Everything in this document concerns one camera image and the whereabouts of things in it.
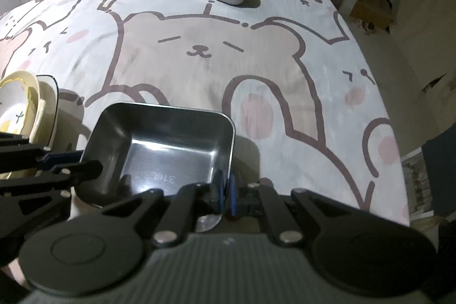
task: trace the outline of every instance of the white bowl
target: white bowl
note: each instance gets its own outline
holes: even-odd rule
[[[36,77],[15,71],[0,81],[0,132],[30,136],[40,89]]]
[[[58,85],[56,80],[50,75],[37,75],[36,78],[40,85],[41,98],[46,104],[43,108],[42,118],[36,123],[36,131],[30,135],[30,142],[52,148],[57,127]]]

